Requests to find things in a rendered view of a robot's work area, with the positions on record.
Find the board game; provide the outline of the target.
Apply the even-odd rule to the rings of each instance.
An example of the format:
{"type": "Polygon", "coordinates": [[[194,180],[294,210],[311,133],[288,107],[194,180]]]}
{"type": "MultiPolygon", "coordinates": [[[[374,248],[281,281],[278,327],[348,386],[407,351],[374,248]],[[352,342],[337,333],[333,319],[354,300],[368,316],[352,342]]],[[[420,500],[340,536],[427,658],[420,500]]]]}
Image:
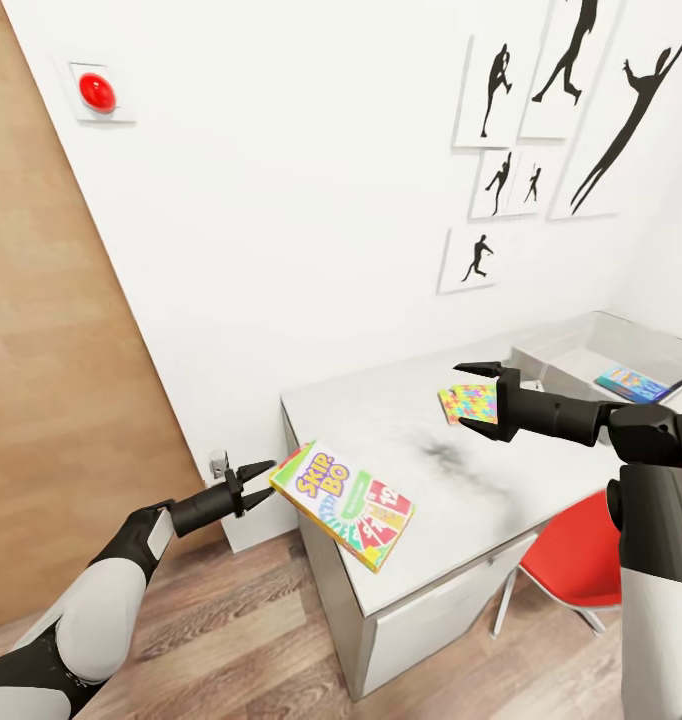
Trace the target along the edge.
{"type": "Polygon", "coordinates": [[[597,382],[638,404],[659,403],[672,392],[671,389],[621,366],[602,374],[597,382]]]}
{"type": "Polygon", "coordinates": [[[375,575],[416,510],[317,440],[301,446],[266,481],[375,575]]]}

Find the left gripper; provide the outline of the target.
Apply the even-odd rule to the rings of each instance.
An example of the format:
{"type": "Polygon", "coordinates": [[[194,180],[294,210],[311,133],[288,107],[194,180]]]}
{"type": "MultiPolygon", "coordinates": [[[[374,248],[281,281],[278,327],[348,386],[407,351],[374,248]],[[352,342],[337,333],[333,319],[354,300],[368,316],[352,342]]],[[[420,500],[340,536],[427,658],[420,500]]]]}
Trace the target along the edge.
{"type": "Polygon", "coordinates": [[[206,490],[194,494],[193,500],[198,510],[201,527],[206,527],[229,514],[241,518],[243,512],[250,511],[265,501],[274,492],[273,487],[243,496],[244,483],[255,479],[272,466],[275,466],[275,462],[267,460],[243,465],[235,471],[230,468],[224,471],[225,482],[211,488],[206,487],[206,490]]]}

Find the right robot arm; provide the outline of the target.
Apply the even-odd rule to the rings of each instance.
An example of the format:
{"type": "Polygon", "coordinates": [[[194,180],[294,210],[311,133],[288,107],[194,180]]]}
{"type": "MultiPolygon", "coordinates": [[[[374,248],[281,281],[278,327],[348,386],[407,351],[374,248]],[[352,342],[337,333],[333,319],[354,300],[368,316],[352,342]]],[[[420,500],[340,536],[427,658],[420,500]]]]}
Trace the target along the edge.
{"type": "Polygon", "coordinates": [[[497,423],[457,421],[492,441],[520,429],[595,448],[601,426],[625,465],[606,501],[620,531],[621,702],[625,720],[682,720],[682,414],[657,404],[589,402],[520,382],[501,361],[454,369],[499,378],[497,423]]]}

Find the toy box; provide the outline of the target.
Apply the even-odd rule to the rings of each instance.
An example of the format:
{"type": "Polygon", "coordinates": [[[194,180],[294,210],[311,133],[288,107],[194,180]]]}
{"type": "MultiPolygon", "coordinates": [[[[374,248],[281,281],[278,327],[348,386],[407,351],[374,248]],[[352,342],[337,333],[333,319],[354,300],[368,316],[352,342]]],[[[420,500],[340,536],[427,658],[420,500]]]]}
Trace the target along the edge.
{"type": "MultiPolygon", "coordinates": [[[[544,392],[589,402],[638,404],[597,382],[617,366],[671,389],[657,405],[682,393],[682,338],[601,310],[514,342],[508,362],[520,369],[521,383],[541,381],[544,392]]],[[[608,425],[598,441],[613,447],[608,425]]]]}

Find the jigsaw puzzle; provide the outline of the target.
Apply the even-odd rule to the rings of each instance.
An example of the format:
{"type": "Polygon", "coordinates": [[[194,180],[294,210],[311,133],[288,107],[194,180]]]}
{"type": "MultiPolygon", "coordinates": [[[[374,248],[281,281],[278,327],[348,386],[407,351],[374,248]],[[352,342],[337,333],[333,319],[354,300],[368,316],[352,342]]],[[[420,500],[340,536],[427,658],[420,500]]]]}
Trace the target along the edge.
{"type": "Polygon", "coordinates": [[[460,425],[460,417],[498,424],[496,385],[452,385],[450,391],[454,395],[438,391],[450,425],[460,425]]]}

